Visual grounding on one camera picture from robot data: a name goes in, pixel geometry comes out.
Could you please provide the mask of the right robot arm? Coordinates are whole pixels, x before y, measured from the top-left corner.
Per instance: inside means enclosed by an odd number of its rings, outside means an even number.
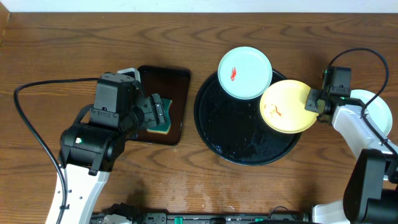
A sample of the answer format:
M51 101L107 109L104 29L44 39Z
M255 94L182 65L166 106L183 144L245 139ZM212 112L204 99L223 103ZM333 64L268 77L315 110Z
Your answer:
M338 131L356 157L343 199L312 208L315 223L397 223L397 146L371 119L365 104L348 95L310 90L307 111Z

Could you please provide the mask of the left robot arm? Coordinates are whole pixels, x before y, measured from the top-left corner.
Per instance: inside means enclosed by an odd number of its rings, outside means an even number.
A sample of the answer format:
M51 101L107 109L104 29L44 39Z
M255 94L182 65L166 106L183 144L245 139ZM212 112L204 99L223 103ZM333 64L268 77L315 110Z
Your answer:
M60 138L61 176L47 223L88 223L126 140L140 129L165 122L158 94L97 93L87 106L88 123L79 116Z

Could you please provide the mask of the green scouring sponge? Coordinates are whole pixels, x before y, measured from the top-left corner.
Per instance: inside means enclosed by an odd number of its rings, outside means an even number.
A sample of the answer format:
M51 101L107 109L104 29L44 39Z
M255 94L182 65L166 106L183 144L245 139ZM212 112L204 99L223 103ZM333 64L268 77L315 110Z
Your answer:
M171 127L171 120L169 115L169 109L172 104L172 100L162 98L162 103L164 106L164 123L159 124L154 128L148 128L147 132L155 134L168 134Z

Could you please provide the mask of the yellow plate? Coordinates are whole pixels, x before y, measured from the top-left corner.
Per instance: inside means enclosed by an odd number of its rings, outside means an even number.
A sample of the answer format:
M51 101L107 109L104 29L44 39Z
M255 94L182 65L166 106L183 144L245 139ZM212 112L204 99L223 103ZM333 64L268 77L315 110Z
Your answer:
M310 87L297 80L282 80L268 87L260 100L260 112L272 129L287 134L311 127L318 114L305 109Z

